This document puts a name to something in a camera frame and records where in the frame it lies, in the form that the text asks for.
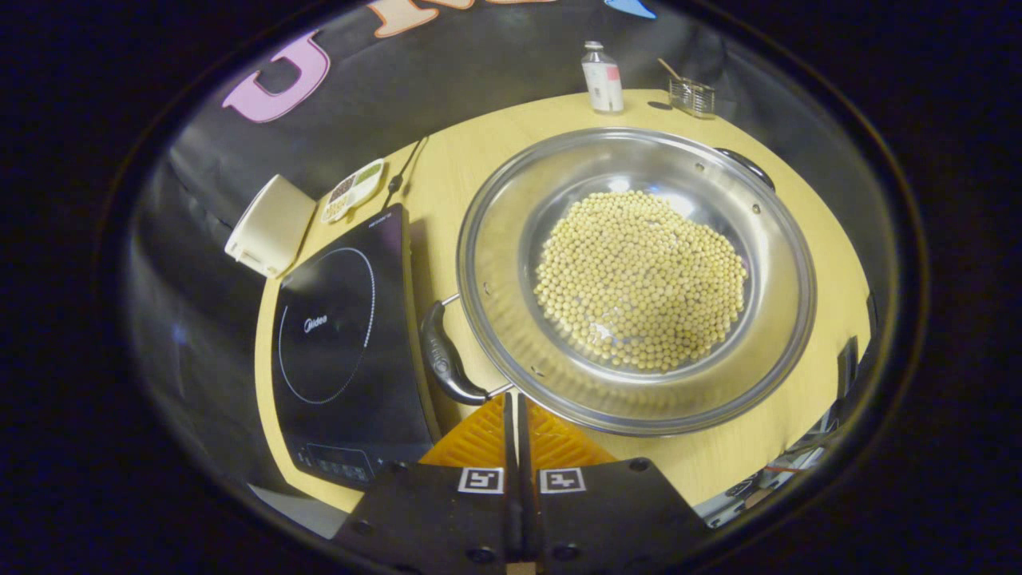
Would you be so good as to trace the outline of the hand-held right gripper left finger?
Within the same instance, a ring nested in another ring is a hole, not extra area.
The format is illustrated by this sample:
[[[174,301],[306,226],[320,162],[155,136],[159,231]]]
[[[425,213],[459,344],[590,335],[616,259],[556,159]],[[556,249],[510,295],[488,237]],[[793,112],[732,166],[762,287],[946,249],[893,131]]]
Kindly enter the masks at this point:
[[[373,570],[503,570],[516,549],[510,395],[490,400],[426,462],[393,462],[333,538]]]

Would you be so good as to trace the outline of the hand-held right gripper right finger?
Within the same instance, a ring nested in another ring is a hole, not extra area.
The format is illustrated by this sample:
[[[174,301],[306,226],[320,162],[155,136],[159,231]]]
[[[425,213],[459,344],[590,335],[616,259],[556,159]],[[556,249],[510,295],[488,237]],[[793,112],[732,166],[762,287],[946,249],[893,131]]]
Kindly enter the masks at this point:
[[[653,461],[519,399],[523,549],[541,570],[672,570],[711,534]]]

